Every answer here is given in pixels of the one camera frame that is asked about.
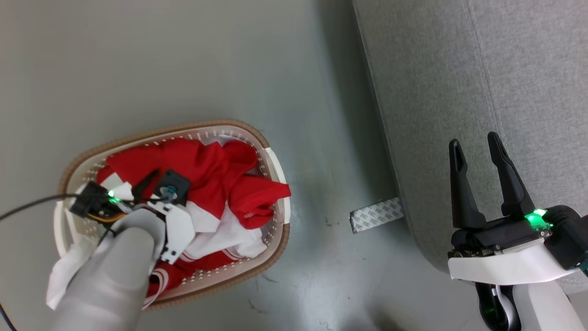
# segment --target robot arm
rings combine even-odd
[[[570,207],[536,209],[496,133],[488,134],[498,170],[503,218],[486,222],[467,181],[457,140],[449,144],[454,279],[474,282],[492,331],[585,331],[556,279],[588,269],[588,222]]]
[[[135,330],[165,241],[165,223],[140,209],[112,230],[71,281],[51,330]]]

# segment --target laundry basket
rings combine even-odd
[[[268,141],[253,127],[236,120],[214,120],[177,125],[143,134],[132,135],[84,152],[73,160],[64,171],[59,182],[59,193],[71,193],[83,183],[96,179],[98,170],[105,166],[109,155],[137,145],[159,144],[166,140],[185,138],[207,140],[214,137],[231,136],[255,148],[259,159],[259,172],[273,181],[286,183],[280,162]],[[69,249],[70,237],[74,243],[83,236],[97,239],[105,231],[99,223],[82,219],[70,213],[68,203],[59,201],[54,212],[55,244],[60,256]],[[175,306],[198,299],[207,294],[227,289],[257,276],[273,265],[282,255],[290,233],[290,198],[278,200],[273,207],[275,215],[267,225],[263,241],[268,249],[254,259],[243,259],[212,271],[198,271],[182,284],[160,295],[147,310]]]

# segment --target floor stain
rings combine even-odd
[[[261,309],[257,308],[256,306],[254,306],[253,303],[251,302],[251,299],[247,299],[247,301],[249,301],[249,307],[251,307],[251,309],[257,311],[258,314],[267,314],[268,313],[265,310],[261,310]]]
[[[319,324],[326,327],[328,331],[333,331],[333,329],[330,328],[330,326],[327,322],[319,322]]]
[[[271,279],[270,277],[268,277],[268,276],[266,276],[266,275],[264,275],[264,274],[262,274],[262,275],[261,275],[261,278],[263,278],[263,279],[267,280],[267,281],[268,281],[268,282],[270,282],[270,283],[276,283],[276,284],[278,284],[278,283],[279,283],[279,281],[277,281],[277,280],[273,280],[273,279]]]

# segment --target concrete floor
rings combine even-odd
[[[351,210],[395,192],[350,1],[0,0],[0,45],[0,210],[54,193],[82,151],[164,125],[237,118],[281,160],[282,258],[139,330],[484,330],[473,288],[431,267],[403,221],[351,233]],[[0,302],[19,330],[53,318],[51,217],[0,224]]]

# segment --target gray fabric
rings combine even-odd
[[[588,2],[357,0],[355,7],[406,218],[437,269],[447,271],[452,248],[453,138],[487,219],[501,216],[502,203],[489,131],[500,134],[538,207],[588,214]],[[568,293],[584,289],[570,282]]]

